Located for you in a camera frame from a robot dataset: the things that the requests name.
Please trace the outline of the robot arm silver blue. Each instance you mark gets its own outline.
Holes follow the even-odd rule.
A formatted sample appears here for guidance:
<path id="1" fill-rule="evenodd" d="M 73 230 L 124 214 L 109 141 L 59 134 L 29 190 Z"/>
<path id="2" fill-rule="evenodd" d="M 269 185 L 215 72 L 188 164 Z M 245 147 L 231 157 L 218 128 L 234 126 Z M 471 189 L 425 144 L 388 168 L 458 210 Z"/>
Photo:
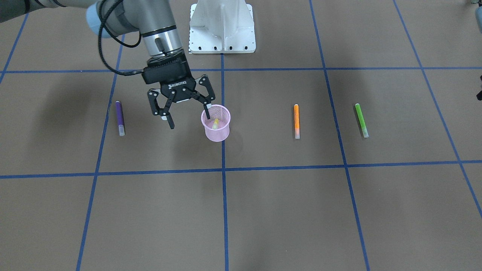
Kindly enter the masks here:
<path id="1" fill-rule="evenodd" d="M 475 18 L 477 22 L 477 26 L 482 31 L 482 6 L 479 6 L 475 10 Z"/>
<path id="2" fill-rule="evenodd" d="M 121 76 L 141 75 L 146 84 L 159 84 L 148 91 L 152 114 L 175 127 L 170 114 L 172 103 L 195 99 L 203 105 L 204 115 L 210 119 L 209 109 L 215 93 L 206 75 L 195 79 L 186 60 L 175 19 L 167 0 L 2 0 L 1 22 L 23 14 L 58 7 L 86 9 L 86 21 L 98 36 L 98 53 L 107 69 Z M 150 59 L 143 69 L 121 72 L 105 60 L 102 38 L 113 38 L 122 46 L 119 36 L 137 32 L 144 42 Z"/>

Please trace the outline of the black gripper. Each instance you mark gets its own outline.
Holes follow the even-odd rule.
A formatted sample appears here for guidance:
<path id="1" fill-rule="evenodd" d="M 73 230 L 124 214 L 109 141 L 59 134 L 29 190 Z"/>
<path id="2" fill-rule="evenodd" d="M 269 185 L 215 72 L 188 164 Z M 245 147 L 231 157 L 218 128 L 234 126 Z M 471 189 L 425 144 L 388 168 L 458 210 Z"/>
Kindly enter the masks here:
<path id="1" fill-rule="evenodd" d="M 215 92 L 207 75 L 194 79 L 184 50 L 166 56 L 151 57 L 147 62 L 147 67 L 143 69 L 142 77 L 146 84 L 160 84 L 160 89 L 148 90 L 149 106 L 152 115 L 160 116 L 162 120 L 167 121 L 170 129 L 173 130 L 175 127 L 170 114 L 173 101 L 182 102 L 191 98 L 195 99 L 203 104 L 206 118 L 211 119 L 209 109 L 216 98 Z M 204 87 L 207 95 L 197 91 L 197 86 Z M 167 97 L 164 107 L 160 107 L 158 104 L 158 98 L 162 94 Z"/>

